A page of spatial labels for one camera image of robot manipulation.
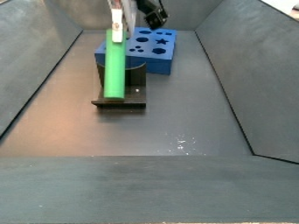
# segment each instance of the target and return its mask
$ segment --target circular hole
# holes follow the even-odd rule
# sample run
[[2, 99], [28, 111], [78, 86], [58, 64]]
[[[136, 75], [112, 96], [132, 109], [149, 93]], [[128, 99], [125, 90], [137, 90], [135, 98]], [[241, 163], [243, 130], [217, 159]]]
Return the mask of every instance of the circular hole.
[[140, 33], [149, 34], [151, 32], [149, 31], [140, 31]]
[[137, 38], [136, 41], [137, 42], [147, 42], [148, 41], [148, 38]]
[[155, 54], [163, 54], [163, 53], [165, 53], [165, 50], [163, 48], [155, 48], [153, 53]]

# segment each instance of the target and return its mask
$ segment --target green block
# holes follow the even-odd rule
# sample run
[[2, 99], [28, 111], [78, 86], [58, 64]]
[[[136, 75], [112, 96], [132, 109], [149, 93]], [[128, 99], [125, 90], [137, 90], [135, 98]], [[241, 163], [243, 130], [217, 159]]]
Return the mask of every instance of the green block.
[[104, 98], [125, 98], [125, 60], [127, 60], [127, 33], [124, 41], [112, 42], [112, 30], [106, 30], [106, 56], [105, 56], [105, 83]]

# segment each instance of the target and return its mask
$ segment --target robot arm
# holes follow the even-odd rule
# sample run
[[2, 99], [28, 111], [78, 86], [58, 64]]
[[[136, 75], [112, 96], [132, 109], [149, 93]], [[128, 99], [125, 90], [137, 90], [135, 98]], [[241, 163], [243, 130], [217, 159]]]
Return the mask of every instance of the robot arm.
[[144, 13], [144, 21], [152, 30], [160, 28], [168, 18], [161, 0], [106, 0], [112, 14], [112, 41], [123, 42], [123, 31], [133, 35], [136, 9]]

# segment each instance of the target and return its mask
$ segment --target blue shape sorter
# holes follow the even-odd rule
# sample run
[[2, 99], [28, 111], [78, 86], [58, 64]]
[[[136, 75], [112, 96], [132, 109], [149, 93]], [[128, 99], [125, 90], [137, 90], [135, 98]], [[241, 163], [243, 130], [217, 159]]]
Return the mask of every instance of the blue shape sorter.
[[[125, 42], [125, 68], [139, 67], [145, 63], [147, 72], [171, 74], [176, 31], [136, 27], [135, 35]], [[96, 62], [105, 65], [105, 41], [96, 50]]]

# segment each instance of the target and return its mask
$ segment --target gray floor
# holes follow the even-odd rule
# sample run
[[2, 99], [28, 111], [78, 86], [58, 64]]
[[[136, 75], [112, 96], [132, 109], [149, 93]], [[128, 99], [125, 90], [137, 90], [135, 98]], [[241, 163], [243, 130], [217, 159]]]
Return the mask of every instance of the gray floor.
[[97, 110], [86, 31], [0, 143], [0, 157], [249, 156], [247, 142], [193, 31], [179, 31], [172, 75], [147, 75], [145, 110]]

